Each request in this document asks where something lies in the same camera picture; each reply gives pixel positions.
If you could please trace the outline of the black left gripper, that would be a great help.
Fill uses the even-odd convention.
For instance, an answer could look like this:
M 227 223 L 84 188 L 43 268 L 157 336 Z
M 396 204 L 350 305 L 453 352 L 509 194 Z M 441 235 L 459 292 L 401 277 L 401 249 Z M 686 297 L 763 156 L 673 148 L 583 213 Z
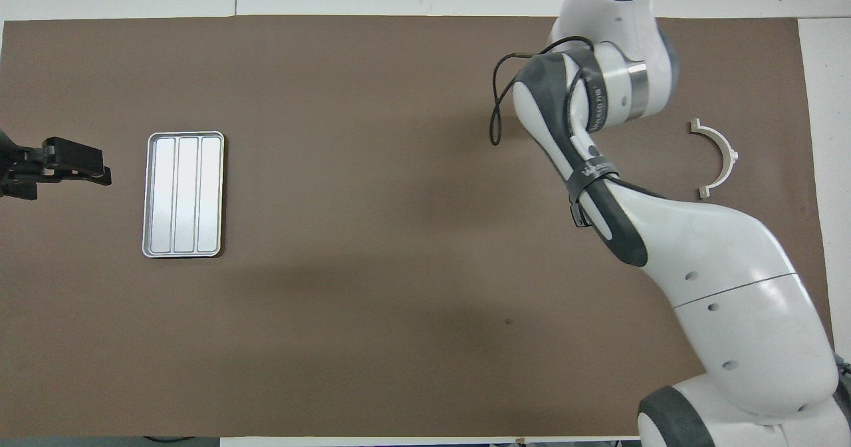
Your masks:
M 65 140 L 47 138 L 43 141 L 45 165 L 51 168 L 104 168 L 102 150 Z M 55 184 L 62 181 L 85 181 L 100 186 L 112 184 L 110 169 L 100 174 L 87 174 L 75 170 L 43 170 L 39 163 L 28 159 L 33 149 L 13 143 L 6 132 L 1 132 L 1 196 L 36 200 L 37 184 Z

